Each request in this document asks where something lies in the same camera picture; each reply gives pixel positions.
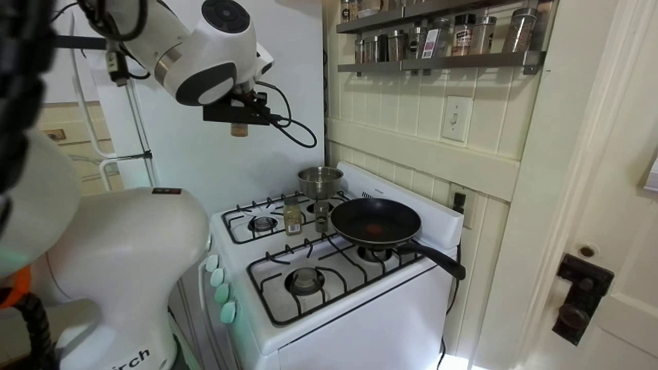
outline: door handle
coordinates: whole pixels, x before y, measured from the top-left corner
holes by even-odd
[[[572,282],[572,290],[560,307],[552,332],[578,345],[601,298],[609,293],[615,274],[573,256],[566,256],[560,263],[556,276]]]

